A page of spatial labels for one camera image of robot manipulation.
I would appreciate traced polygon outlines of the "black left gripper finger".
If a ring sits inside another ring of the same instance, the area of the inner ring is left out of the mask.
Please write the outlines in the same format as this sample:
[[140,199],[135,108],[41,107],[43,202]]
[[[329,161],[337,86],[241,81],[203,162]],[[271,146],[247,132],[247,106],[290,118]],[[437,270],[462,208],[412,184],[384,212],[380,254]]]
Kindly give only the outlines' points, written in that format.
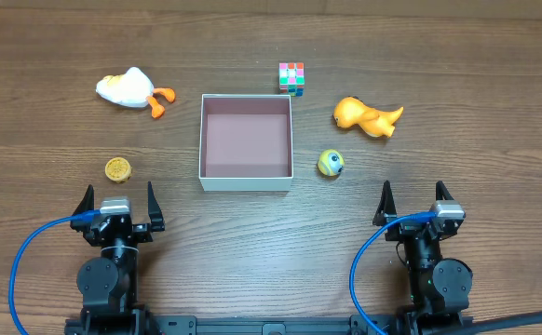
[[151,222],[151,230],[153,232],[163,232],[165,230],[165,221],[162,210],[156,200],[153,185],[150,181],[147,184],[147,198],[148,216]]
[[77,232],[85,232],[93,221],[93,216],[88,215],[88,213],[93,210],[94,188],[90,184],[84,194],[84,197],[73,212],[74,216],[81,216],[81,219],[70,221],[70,227]]

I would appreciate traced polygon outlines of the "yellow ball with grey eye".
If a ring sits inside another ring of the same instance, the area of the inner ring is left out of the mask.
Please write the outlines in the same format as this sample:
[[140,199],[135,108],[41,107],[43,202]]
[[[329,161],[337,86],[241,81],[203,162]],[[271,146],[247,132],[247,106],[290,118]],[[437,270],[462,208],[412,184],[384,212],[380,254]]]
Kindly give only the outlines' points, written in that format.
[[318,170],[327,177],[338,176],[345,167],[345,160],[342,155],[334,150],[323,151],[318,158]]

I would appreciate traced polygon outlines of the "white box pink interior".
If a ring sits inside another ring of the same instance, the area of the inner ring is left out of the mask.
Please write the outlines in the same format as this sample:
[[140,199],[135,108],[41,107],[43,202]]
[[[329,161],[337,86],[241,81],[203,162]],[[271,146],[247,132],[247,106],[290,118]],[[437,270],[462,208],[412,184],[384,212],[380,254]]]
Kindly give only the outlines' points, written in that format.
[[288,192],[291,96],[204,94],[198,178],[206,192]]

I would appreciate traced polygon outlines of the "colourful puzzle cube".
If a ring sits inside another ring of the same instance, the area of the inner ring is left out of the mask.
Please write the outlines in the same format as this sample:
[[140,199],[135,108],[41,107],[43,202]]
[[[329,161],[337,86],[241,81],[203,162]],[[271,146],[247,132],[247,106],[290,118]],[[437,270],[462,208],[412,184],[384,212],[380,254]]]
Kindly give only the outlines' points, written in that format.
[[302,97],[305,90],[305,64],[303,62],[281,62],[278,65],[280,94]]

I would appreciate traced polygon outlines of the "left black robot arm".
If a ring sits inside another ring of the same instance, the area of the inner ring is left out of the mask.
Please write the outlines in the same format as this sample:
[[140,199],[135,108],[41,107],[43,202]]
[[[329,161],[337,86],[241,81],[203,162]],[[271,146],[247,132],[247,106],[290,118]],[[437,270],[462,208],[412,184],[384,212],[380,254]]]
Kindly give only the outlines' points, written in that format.
[[90,185],[74,212],[70,227],[83,235],[101,255],[87,261],[79,270],[76,283],[83,295],[83,308],[94,314],[125,314],[138,300],[138,245],[153,241],[153,233],[165,230],[162,210],[153,185],[147,184],[150,221],[133,223],[131,203],[125,197],[110,197],[94,207]]

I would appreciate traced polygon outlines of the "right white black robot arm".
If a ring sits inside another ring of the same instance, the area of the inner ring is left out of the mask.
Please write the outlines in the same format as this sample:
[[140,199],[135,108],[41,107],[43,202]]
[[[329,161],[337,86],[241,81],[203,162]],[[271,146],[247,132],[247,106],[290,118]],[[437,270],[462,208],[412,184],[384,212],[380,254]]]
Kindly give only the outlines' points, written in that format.
[[464,262],[444,258],[440,241],[457,234],[466,212],[438,181],[428,213],[428,219],[400,217],[390,182],[385,181],[373,225],[385,226],[385,239],[404,246],[413,305],[419,313],[459,313],[469,306],[473,273]]

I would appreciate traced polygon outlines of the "orange round fan toy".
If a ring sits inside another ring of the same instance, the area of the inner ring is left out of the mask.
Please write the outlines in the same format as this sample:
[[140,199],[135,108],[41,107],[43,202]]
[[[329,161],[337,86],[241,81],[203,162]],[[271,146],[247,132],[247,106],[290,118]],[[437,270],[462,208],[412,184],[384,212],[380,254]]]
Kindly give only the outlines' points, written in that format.
[[132,166],[129,161],[123,157],[114,157],[110,159],[104,167],[105,176],[113,182],[126,182],[132,174]]

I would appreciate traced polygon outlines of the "orange dinosaur toy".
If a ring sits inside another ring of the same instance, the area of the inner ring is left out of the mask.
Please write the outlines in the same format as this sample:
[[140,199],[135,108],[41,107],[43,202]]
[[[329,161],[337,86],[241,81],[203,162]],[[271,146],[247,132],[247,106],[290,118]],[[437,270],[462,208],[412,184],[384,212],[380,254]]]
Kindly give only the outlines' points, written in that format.
[[333,110],[333,119],[341,128],[359,126],[367,135],[375,138],[390,138],[395,131],[395,123],[400,119],[403,107],[384,112],[366,105],[357,97],[340,100]]

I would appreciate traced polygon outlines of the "white plush duck toy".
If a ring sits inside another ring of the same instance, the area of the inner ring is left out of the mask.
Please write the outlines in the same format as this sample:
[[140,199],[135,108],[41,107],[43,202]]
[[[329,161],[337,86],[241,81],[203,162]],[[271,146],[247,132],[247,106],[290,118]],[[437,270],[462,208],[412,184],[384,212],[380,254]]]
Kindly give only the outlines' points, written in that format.
[[168,102],[174,102],[176,93],[172,88],[155,87],[151,79],[138,67],[130,67],[124,74],[106,75],[95,88],[103,99],[124,107],[139,109],[151,107],[151,116],[160,118],[165,107],[156,99],[163,96]]

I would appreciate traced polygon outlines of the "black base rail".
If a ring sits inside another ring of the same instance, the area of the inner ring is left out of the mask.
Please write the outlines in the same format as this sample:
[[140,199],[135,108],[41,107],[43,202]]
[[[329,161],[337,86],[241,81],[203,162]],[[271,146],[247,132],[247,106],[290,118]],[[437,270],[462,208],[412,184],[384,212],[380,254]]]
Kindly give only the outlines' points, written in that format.
[[197,318],[193,315],[132,315],[93,316],[83,311],[77,319],[69,319],[65,335],[82,334],[160,334],[160,335],[331,335],[374,334],[380,328],[387,334],[395,332],[396,320],[391,315],[374,315],[370,326],[360,315],[349,317],[289,318]]

